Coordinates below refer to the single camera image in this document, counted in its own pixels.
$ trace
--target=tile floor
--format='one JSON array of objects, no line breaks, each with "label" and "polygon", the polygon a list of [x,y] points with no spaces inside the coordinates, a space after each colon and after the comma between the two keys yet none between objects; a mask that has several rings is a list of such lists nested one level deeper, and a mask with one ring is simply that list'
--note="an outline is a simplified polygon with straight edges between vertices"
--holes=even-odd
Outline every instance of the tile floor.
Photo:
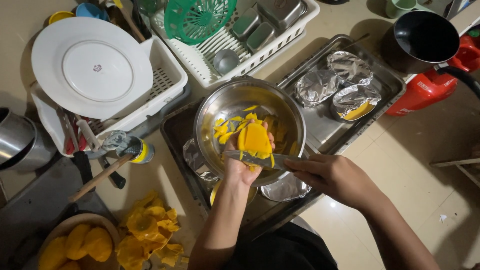
[{"label": "tile floor", "polygon": [[[444,270],[480,262],[480,189],[455,168],[428,164],[468,156],[479,111],[459,86],[451,98],[411,115],[382,116],[343,153],[389,196]],[[440,215],[447,216],[443,223]],[[339,269],[384,267],[358,211],[326,196],[301,216],[325,240]]]}]

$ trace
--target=green plastic basket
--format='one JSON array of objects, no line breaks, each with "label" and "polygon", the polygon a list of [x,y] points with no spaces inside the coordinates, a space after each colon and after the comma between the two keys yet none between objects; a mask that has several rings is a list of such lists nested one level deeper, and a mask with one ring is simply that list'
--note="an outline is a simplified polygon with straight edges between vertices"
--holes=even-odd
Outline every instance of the green plastic basket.
[{"label": "green plastic basket", "polygon": [[237,0],[169,0],[165,31],[187,45],[198,44],[222,28],[235,10]]}]

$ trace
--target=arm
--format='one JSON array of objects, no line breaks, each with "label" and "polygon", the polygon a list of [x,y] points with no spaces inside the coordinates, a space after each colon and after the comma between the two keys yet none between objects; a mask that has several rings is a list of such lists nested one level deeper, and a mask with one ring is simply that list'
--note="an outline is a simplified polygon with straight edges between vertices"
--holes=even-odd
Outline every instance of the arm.
[{"label": "arm", "polygon": [[295,176],[366,218],[387,270],[439,270],[432,254],[368,175],[342,156],[290,161]]},{"label": "arm", "polygon": [[[232,134],[225,151],[236,150],[239,132]],[[268,133],[272,149],[273,136]],[[193,246],[189,270],[217,270],[230,260],[235,249],[250,185],[262,168],[252,172],[243,162],[225,157],[225,177],[216,195],[204,228]]]}]

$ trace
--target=dish rack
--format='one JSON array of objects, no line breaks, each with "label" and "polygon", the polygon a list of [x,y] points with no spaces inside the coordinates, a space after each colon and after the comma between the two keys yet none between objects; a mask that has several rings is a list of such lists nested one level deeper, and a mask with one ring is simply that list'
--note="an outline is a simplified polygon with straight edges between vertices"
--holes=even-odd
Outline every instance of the dish rack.
[{"label": "dish rack", "polygon": [[[169,39],[165,32],[163,10],[150,18],[152,28],[162,37],[165,43],[175,53],[183,66],[192,74],[203,88],[213,90],[220,84],[235,76],[245,75],[249,70],[258,66],[272,54],[280,50],[294,38],[299,36],[307,22],[313,19],[319,12],[320,6],[315,0],[303,0],[307,5],[307,11],[289,29],[281,33],[274,41],[267,44],[255,54],[250,54],[247,48],[240,43],[230,32],[234,22],[250,7],[256,9],[255,0],[239,0],[235,11],[227,22],[215,35],[197,45],[186,45],[177,39]],[[229,73],[221,76],[213,66],[215,54],[223,49],[234,50],[240,59],[240,64]]]},{"label": "dish rack", "polygon": [[[99,140],[103,140],[112,130],[129,131],[138,126],[147,120],[147,116],[154,115],[167,103],[180,96],[187,84],[186,72],[159,37],[152,36],[140,46],[152,64],[153,86],[146,95],[144,104],[131,114],[118,119],[90,119],[90,128]],[[68,131],[62,126],[56,112],[57,104],[45,94],[38,83],[32,85],[31,94],[40,120],[57,149],[62,155],[72,157],[73,155],[65,153]]]}]

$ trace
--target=pan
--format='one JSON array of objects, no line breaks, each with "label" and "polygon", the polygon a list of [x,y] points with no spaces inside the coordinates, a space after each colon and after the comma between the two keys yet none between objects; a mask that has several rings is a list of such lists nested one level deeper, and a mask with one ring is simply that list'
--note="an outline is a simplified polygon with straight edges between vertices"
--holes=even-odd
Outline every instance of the pan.
[{"label": "pan", "polygon": [[380,54],[395,70],[419,74],[434,68],[465,83],[480,98],[479,83],[467,72],[449,66],[460,37],[445,18],[432,12],[412,11],[402,15],[385,33]]}]

